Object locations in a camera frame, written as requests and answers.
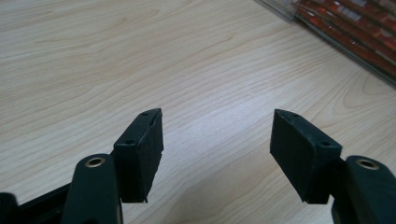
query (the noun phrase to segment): light wooden surface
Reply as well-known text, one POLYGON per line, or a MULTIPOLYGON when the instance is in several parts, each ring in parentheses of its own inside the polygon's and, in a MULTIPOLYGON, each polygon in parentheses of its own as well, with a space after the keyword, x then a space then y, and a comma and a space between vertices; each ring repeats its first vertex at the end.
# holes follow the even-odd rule
POLYGON ((163 159, 125 223, 332 223, 269 153, 275 108, 396 173, 396 91, 253 0, 3 0, 0 74, 0 191, 19 203, 154 107, 163 159))

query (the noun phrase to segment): red packaging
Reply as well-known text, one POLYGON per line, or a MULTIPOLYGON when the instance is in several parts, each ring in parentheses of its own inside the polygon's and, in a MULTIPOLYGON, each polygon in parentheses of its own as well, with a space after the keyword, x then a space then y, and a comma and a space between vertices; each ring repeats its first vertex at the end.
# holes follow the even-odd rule
POLYGON ((396 18, 386 7, 368 0, 337 0, 342 5, 359 12, 390 32, 396 32, 396 18))
POLYGON ((396 21, 396 2, 391 0, 373 0, 377 2, 381 7, 384 7, 390 12, 391 17, 396 21))
POLYGON ((344 35, 343 32, 338 30, 334 25, 328 23, 323 20, 320 16, 318 16, 315 12, 304 8, 303 6, 297 7, 297 14, 305 20, 317 27, 321 30, 325 35, 331 37, 338 43, 342 44, 348 50, 354 52, 356 55, 361 57, 363 60, 371 63, 372 65, 386 71, 389 74, 392 74, 396 77, 396 66, 383 59, 381 56, 375 53, 375 51, 367 49, 359 42, 351 39, 347 35, 344 35))
POLYGON ((396 35, 375 24, 372 20, 364 17, 359 12, 351 10, 338 1, 315 0, 314 2, 328 9, 332 14, 338 16, 345 22, 351 23, 366 34, 378 39, 378 41, 384 43, 384 45, 391 48, 393 51, 396 50, 396 35))
POLYGON ((314 12, 321 19, 332 24, 343 34, 347 34, 352 39, 360 42, 368 49, 375 51, 377 54, 388 60, 390 63, 396 65, 396 54, 393 50, 387 48, 383 43, 379 42, 370 35, 364 33, 362 30, 356 28, 348 22, 343 22, 341 19, 333 15, 329 10, 319 6, 315 2, 302 2, 299 7, 303 7, 308 11, 314 12))

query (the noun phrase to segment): black plastic part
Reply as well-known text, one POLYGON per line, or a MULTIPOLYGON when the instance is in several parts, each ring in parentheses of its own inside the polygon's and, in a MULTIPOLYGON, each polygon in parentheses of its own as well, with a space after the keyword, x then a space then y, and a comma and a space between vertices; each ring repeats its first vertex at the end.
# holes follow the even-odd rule
POLYGON ((141 113, 114 144, 114 158, 123 203, 147 201, 163 152, 161 109, 141 113))
POLYGON ((362 156, 348 157, 344 181, 360 224, 396 222, 396 178, 387 166, 362 156))
POLYGON ((61 221, 70 184, 64 185, 20 206, 23 220, 29 224, 53 224, 61 221))
POLYGON ((91 155, 77 164, 61 223, 122 223, 120 195, 111 156, 91 155))
POLYGON ((344 183, 343 174, 347 167, 347 163, 341 159, 335 162, 329 169, 331 180, 331 195, 334 197, 332 204, 332 220, 334 224, 358 224, 358 217, 350 201, 347 187, 344 183))
POLYGON ((0 223, 18 223, 19 214, 20 211, 15 196, 10 193, 0 193, 0 223))
POLYGON ((276 109, 270 151, 303 202, 327 203, 341 145, 298 114, 276 109))

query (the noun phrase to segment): wood grain surface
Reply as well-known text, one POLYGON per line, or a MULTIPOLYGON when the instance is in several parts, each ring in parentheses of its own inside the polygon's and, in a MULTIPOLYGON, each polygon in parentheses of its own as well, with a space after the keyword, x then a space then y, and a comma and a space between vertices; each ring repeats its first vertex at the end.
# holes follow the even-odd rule
POLYGON ((269 153, 275 108, 396 173, 396 91, 254 0, 2 0, 0 191, 25 203, 163 109, 148 203, 125 223, 332 223, 269 153))

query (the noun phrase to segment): screw hole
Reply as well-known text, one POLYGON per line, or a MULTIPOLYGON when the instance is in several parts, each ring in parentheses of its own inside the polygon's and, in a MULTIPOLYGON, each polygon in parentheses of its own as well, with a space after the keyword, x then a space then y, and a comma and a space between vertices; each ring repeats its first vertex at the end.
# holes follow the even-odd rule
POLYGON ((372 162, 372 161, 359 159, 359 160, 356 160, 356 163, 359 166, 361 166, 363 168, 366 168, 366 169, 369 169, 369 170, 378 170, 379 169, 379 166, 376 163, 372 162))
POLYGON ((103 163, 105 163, 105 158, 96 157, 85 162, 85 166, 93 168, 93 167, 98 167, 103 163))
POLYGON ((328 142, 320 142, 323 146, 325 146, 325 147, 329 147, 330 146, 330 143, 328 143, 328 142))
POLYGON ((125 144, 126 144, 126 145, 131 145, 131 146, 133 146, 133 145, 136 144, 136 141, 135 141, 135 140, 126 140, 126 141, 125 141, 125 144))

